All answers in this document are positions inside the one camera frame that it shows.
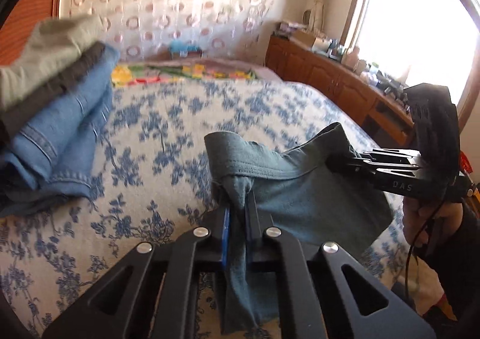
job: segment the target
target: colorful floral blanket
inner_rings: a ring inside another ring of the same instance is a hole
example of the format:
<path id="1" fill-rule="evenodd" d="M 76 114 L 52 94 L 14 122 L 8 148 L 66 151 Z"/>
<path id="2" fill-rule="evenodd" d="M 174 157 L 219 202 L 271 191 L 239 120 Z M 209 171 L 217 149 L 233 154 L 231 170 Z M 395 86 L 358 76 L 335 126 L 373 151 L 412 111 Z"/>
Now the colorful floral blanket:
<path id="1" fill-rule="evenodd" d="M 0 224 L 1 287 L 36 336 L 140 241 L 169 243 L 214 209 L 203 137 L 216 130 L 283 152 L 339 121 L 359 151 L 375 143 L 327 97 L 299 83 L 184 80 L 115 90 L 99 136 L 91 200 Z M 400 197 L 364 264 L 391 286 L 405 263 Z M 199 339 L 219 338 L 212 281 L 200 283 Z M 278 322 L 229 339 L 280 338 Z"/>

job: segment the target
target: silver screw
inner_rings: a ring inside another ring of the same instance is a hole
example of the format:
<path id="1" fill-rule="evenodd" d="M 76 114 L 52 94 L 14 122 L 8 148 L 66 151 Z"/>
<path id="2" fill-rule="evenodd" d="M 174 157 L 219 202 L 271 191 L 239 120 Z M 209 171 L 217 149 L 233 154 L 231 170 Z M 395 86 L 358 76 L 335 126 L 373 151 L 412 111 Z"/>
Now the silver screw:
<path id="1" fill-rule="evenodd" d="M 337 243 L 334 243 L 333 241 L 327 241 L 323 245 L 323 250 L 326 253 L 336 253 L 338 251 L 338 245 L 337 245 Z"/>
<path id="2" fill-rule="evenodd" d="M 267 233 L 267 236 L 270 236 L 271 238 L 277 238 L 282 234 L 282 231 L 276 226 L 271 226 L 265 231 L 265 233 Z"/>
<path id="3" fill-rule="evenodd" d="M 137 245 L 138 253 L 149 253 L 152 250 L 153 246 L 150 243 L 144 242 Z"/>
<path id="4" fill-rule="evenodd" d="M 193 234 L 198 238 L 204 238 L 208 235 L 208 229 L 203 226 L 199 226 L 193 230 Z"/>

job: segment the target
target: wooden cabinet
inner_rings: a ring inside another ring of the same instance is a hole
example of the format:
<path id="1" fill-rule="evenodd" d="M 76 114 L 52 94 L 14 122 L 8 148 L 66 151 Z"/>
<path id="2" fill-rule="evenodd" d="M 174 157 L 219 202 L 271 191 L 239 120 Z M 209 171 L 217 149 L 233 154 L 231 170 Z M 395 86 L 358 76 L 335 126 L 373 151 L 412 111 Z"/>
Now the wooden cabinet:
<path id="1" fill-rule="evenodd" d="M 368 86 L 338 62 L 272 36 L 265 65 L 284 80 L 298 81 L 316 88 L 376 140 L 380 137 L 376 136 L 379 129 L 385 132 L 394 143 L 386 146 L 405 147 L 411 142 L 411 118 L 395 101 Z"/>
<path id="2" fill-rule="evenodd" d="M 376 94 L 360 80 L 340 74 L 333 90 L 333 101 L 361 125 L 375 103 Z"/>

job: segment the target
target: khaki garment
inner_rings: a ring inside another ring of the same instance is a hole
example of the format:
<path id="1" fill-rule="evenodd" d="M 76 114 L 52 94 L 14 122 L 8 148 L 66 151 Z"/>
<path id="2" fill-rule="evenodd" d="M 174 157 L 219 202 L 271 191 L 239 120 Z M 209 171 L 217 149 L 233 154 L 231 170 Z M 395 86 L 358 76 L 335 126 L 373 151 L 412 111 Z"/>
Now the khaki garment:
<path id="1" fill-rule="evenodd" d="M 99 16 L 86 14 L 38 23 L 22 55 L 10 66 L 0 66 L 0 111 L 21 102 L 75 62 L 98 40 L 102 27 Z"/>

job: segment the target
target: window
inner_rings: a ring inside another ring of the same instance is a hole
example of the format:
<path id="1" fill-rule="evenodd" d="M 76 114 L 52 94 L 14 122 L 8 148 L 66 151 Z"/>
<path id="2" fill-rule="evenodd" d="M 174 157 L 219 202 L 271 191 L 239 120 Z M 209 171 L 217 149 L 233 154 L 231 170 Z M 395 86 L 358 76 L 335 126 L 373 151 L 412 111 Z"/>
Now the window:
<path id="1" fill-rule="evenodd" d="M 479 35 L 460 0 L 365 0 L 353 18 L 347 42 L 360 58 L 408 86 L 448 86 L 459 102 Z"/>

